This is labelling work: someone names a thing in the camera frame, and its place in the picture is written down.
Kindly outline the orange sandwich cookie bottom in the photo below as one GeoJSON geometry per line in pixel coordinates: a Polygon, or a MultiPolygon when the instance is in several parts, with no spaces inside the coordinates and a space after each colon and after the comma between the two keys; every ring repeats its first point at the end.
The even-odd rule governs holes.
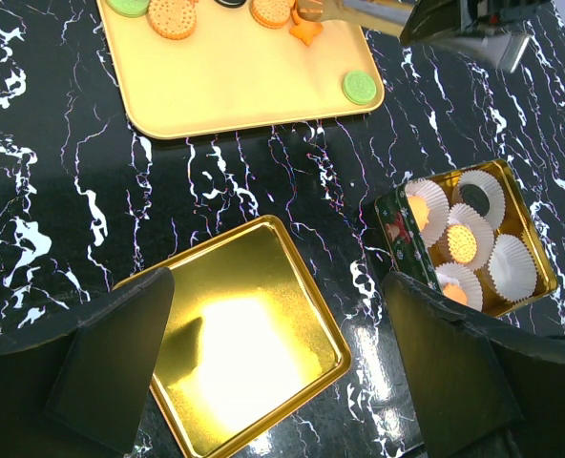
{"type": "Polygon", "coordinates": [[[467,264],[477,255],[477,240],[470,227],[453,224],[447,230],[447,247],[455,262],[467,264]]]}

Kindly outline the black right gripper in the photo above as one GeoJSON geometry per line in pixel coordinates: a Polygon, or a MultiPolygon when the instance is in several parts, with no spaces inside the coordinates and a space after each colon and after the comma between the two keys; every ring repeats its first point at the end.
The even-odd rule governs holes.
{"type": "Polygon", "coordinates": [[[403,46],[443,38],[482,37],[532,18],[548,1],[418,1],[405,24],[403,46]]]}

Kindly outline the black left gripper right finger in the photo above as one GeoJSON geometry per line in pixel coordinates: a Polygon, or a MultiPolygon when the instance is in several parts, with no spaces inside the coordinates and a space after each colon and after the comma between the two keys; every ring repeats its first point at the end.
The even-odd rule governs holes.
{"type": "Polygon", "coordinates": [[[565,457],[565,343],[384,279],[387,312],[430,457],[565,457]]]}

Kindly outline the orange scalloped cookie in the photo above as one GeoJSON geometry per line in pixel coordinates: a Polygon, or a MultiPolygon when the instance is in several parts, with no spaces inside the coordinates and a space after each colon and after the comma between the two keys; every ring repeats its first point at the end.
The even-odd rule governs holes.
{"type": "Polygon", "coordinates": [[[429,225],[430,208],[427,200],[420,196],[408,196],[408,205],[420,232],[429,225]]]}

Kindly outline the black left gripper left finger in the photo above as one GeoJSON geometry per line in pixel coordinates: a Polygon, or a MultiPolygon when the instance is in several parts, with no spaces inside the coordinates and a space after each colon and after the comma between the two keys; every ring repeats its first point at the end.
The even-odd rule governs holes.
{"type": "Polygon", "coordinates": [[[0,457],[133,449],[175,292],[158,268],[0,335],[0,457]]]}

